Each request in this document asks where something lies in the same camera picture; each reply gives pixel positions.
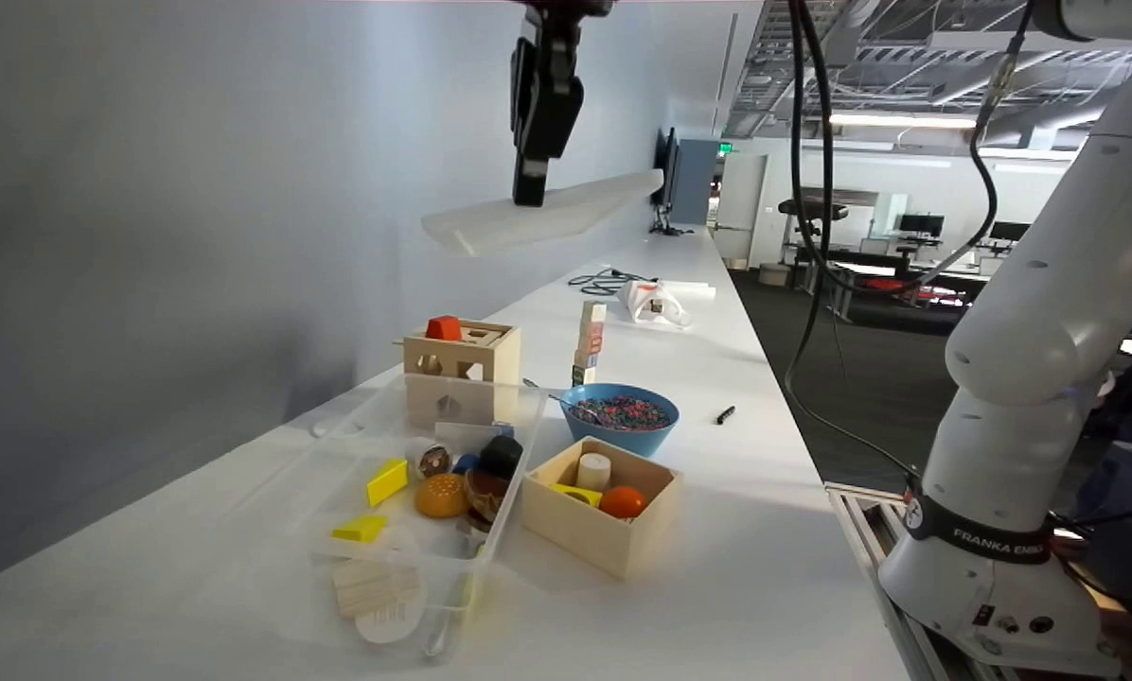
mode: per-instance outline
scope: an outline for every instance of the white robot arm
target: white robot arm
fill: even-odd
[[[1047,0],[1037,27],[1132,37],[1132,0]],[[878,572],[911,620],[970,659],[1113,678],[1097,609],[1047,556],[1047,508],[1132,327],[1132,79],[948,340],[959,393],[940,425],[909,533]]]

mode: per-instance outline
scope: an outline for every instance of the red object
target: red object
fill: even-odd
[[[433,316],[433,322],[424,324],[424,338],[434,338],[434,340],[462,340],[462,322],[450,316],[450,312]]]
[[[635,514],[645,514],[645,508],[649,508],[649,494],[641,491],[641,488],[631,488],[631,485],[618,485],[618,488],[606,488],[601,491],[601,504],[599,504],[606,514],[612,514],[612,518],[635,518]]]

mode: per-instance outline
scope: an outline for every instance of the desk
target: desk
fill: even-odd
[[[0,572],[0,681],[909,678],[709,235],[601,263],[714,285],[689,303],[698,334],[606,327],[601,378],[684,412],[657,452],[684,472],[684,514],[654,572],[612,581],[512,522],[457,652],[386,664],[338,620],[300,538],[339,485],[314,427],[356,409],[356,389]],[[531,378],[567,383],[579,295],[564,279],[493,316],[522,327]],[[560,414],[540,430],[564,442]]]

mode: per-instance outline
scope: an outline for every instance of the marker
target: marker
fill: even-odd
[[[738,404],[728,404],[722,412],[714,412],[714,425],[722,425],[728,414],[736,414],[738,412]]]

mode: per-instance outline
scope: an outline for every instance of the ceiling light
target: ceiling light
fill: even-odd
[[[975,127],[967,112],[901,112],[901,109],[833,109],[839,127]]]
[[[457,213],[424,216],[421,228],[439,244],[478,257],[508,244],[574,237],[593,232],[606,216],[649,200],[662,186],[657,169],[606,176],[574,187],[553,187],[540,208],[512,200],[472,203]]]

